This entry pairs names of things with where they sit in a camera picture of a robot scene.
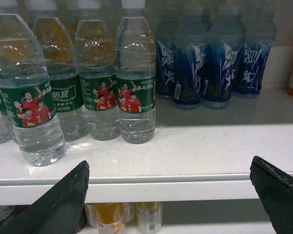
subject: blue bottle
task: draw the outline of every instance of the blue bottle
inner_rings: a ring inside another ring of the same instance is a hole
[[[262,88],[267,58],[277,29],[273,22],[275,7],[257,8],[256,16],[247,28],[244,43],[244,59],[234,91],[242,97],[256,97]]]
[[[163,2],[162,19],[154,32],[156,46],[156,88],[161,97],[171,97],[175,89],[175,33],[178,21],[178,1]]]
[[[190,4],[184,12],[176,39],[176,88],[174,103],[182,109],[194,109],[201,101],[201,80],[206,75],[208,34],[201,18],[203,7]]]

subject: water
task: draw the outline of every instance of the water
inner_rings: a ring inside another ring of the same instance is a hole
[[[234,81],[234,68],[242,48],[242,31],[236,22],[238,11],[220,8],[220,19],[209,31],[207,75],[202,90],[203,104],[223,109],[229,104]]]
[[[125,141],[142,144],[153,138],[155,130],[155,46],[142,9],[125,9],[115,41],[116,76],[120,98],[119,118]],[[137,112],[129,105],[140,105]]]
[[[75,48],[54,11],[38,11],[33,33],[46,59],[53,99],[66,141],[88,134]]]
[[[192,110],[201,102],[202,79],[206,75],[207,32],[201,22],[203,8],[187,10],[176,32],[176,89],[178,108]]]
[[[62,157],[65,140],[50,93],[44,56],[35,36],[17,14],[0,15],[0,89],[18,146],[29,164],[46,166]],[[51,119],[39,123],[35,115],[39,108],[32,101],[42,97],[44,111],[49,110]],[[16,108],[16,100],[28,106],[26,114]]]
[[[96,140],[120,135],[114,46],[98,9],[82,10],[75,46],[89,132]]]

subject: bottle neck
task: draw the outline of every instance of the bottle neck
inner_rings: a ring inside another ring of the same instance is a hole
[[[0,14],[18,14],[17,6],[0,6]]]
[[[144,9],[124,9],[126,17],[143,17]]]
[[[57,17],[57,11],[56,10],[39,10],[35,11],[37,18],[45,18],[45,17],[51,17],[56,18]]]

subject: blue bottle label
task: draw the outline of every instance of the blue bottle label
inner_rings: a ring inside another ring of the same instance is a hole
[[[175,50],[174,43],[156,40],[156,93],[173,95],[175,88]]]
[[[271,46],[272,41],[244,43],[243,64],[234,86],[237,93],[246,95],[260,93]]]
[[[195,105],[201,99],[201,80],[206,75],[206,44],[190,44],[176,50],[176,88],[173,101]]]
[[[242,46],[240,41],[230,45],[224,41],[209,44],[203,99],[217,102],[230,99],[235,62]]]

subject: lower shelf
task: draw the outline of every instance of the lower shelf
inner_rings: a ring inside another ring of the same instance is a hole
[[[158,234],[275,234],[259,199],[180,201],[163,203],[163,225]],[[98,234],[86,226],[80,234]],[[142,234],[136,220],[127,234]]]

